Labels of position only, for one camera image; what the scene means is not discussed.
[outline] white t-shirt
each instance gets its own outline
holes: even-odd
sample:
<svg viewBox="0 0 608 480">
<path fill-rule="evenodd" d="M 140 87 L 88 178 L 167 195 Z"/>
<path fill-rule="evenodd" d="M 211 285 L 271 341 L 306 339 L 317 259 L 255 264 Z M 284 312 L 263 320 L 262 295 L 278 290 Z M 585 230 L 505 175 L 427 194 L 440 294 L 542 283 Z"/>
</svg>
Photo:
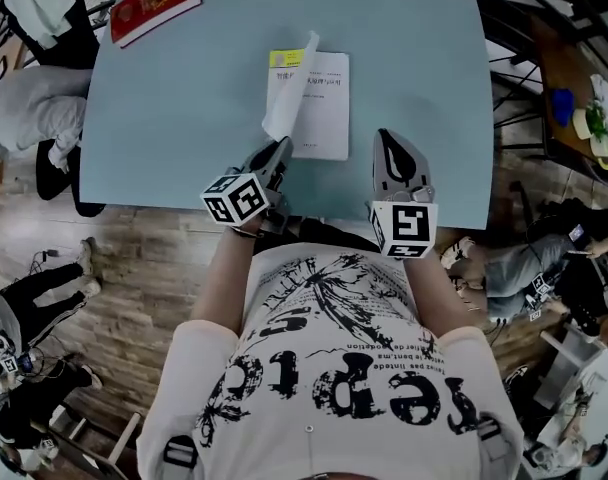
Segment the white t-shirt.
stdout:
<svg viewBox="0 0 608 480">
<path fill-rule="evenodd" d="M 542 471 L 540 478 L 556 478 L 582 466 L 582 457 L 587 448 L 582 436 L 562 441 L 555 449 L 544 447 L 533 453 L 533 460 Z"/>
<path fill-rule="evenodd" d="M 180 325 L 138 439 L 191 435 L 209 480 L 514 478 L 522 431 L 484 335 L 422 327 L 402 263 L 296 244 L 253 260 L 244 330 Z"/>
</svg>

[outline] white sneaker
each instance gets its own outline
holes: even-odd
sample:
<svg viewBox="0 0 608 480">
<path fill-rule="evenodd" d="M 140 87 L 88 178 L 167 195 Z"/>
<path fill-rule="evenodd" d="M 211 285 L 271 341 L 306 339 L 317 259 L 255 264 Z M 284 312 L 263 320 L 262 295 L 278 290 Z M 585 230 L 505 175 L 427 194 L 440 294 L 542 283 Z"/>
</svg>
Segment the white sneaker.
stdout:
<svg viewBox="0 0 608 480">
<path fill-rule="evenodd" d="M 86 301 L 98 295 L 102 291 L 102 286 L 97 282 L 97 279 L 91 279 L 80 291 L 84 294 L 84 300 Z"/>
<path fill-rule="evenodd" d="M 82 370 L 84 370 L 91 376 L 91 388 L 95 389 L 96 391 L 99 391 L 104 387 L 102 380 L 97 375 L 95 375 L 95 373 L 93 373 L 93 370 L 91 370 L 90 366 L 83 365 Z"/>
<path fill-rule="evenodd" d="M 455 242 L 442 253 L 442 256 L 440 256 L 442 266 L 446 270 L 449 270 L 461 259 L 468 258 L 468 250 L 474 245 L 475 242 L 471 240 L 470 236 L 465 236 L 458 242 Z"/>
<path fill-rule="evenodd" d="M 80 252 L 80 255 L 77 257 L 76 263 L 80 267 L 82 267 L 82 270 L 84 271 L 85 276 L 92 276 L 93 275 L 93 261 L 92 261 L 93 251 L 91 249 L 91 243 L 87 239 L 87 240 L 82 240 L 80 242 L 80 245 L 82 246 L 82 252 Z"/>
</svg>

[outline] wooden floor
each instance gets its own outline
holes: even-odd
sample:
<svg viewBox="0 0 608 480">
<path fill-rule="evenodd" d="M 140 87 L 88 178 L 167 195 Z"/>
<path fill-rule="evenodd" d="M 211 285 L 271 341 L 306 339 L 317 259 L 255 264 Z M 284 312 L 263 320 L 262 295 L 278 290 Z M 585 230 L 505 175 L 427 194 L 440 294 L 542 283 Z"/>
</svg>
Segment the wooden floor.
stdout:
<svg viewBox="0 0 608 480">
<path fill-rule="evenodd" d="M 0 288 L 26 275 L 34 253 L 57 250 L 60 257 L 49 259 L 46 267 L 58 266 L 75 259 L 81 239 L 94 237 L 103 292 L 59 325 L 57 339 L 49 338 L 44 349 L 54 355 L 83 355 L 103 378 L 105 389 L 78 390 L 71 403 L 97 423 L 121 431 L 130 414 L 146 414 L 153 400 L 173 330 L 188 317 L 199 295 L 219 228 L 199 211 L 107 207 L 95 219 L 79 217 L 68 193 L 51 202 L 38 198 L 33 165 L 31 155 L 12 160 L 0 187 Z M 490 227 L 477 239 L 502 242 L 514 230 L 523 230 L 520 207 L 508 191 L 516 179 L 524 183 L 533 203 L 580 197 L 587 204 L 608 207 L 607 188 L 549 162 L 498 152 Z M 446 236 L 455 232 L 445 231 Z M 74 289 L 69 286 L 56 295 Z M 502 373 L 536 362 L 545 350 L 538 334 L 556 322 L 546 315 L 533 324 L 517 321 L 497 338 L 497 331 L 491 332 Z"/>
</svg>

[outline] person's right hand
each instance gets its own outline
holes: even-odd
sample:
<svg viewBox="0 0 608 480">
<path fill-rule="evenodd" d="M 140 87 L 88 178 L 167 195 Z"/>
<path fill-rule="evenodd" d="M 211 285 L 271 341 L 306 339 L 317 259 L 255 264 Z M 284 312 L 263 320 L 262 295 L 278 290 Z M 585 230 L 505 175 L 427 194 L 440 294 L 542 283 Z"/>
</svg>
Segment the person's right hand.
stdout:
<svg viewBox="0 0 608 480">
<path fill-rule="evenodd" d="M 602 254 L 606 254 L 608 252 L 608 237 L 600 242 L 591 242 L 586 247 L 586 252 L 588 252 L 588 257 L 591 259 L 599 258 Z"/>
</svg>

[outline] white book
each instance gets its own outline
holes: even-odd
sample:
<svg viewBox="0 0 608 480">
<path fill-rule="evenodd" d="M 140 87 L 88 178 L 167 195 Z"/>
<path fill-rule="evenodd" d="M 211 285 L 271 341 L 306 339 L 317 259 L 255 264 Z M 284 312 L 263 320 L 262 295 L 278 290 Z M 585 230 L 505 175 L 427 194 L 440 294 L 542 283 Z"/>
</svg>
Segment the white book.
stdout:
<svg viewBox="0 0 608 480">
<path fill-rule="evenodd" d="M 293 76 L 304 50 L 272 51 L 267 108 Z M 316 52 L 291 139 L 295 158 L 348 159 L 349 73 L 345 53 Z"/>
</svg>

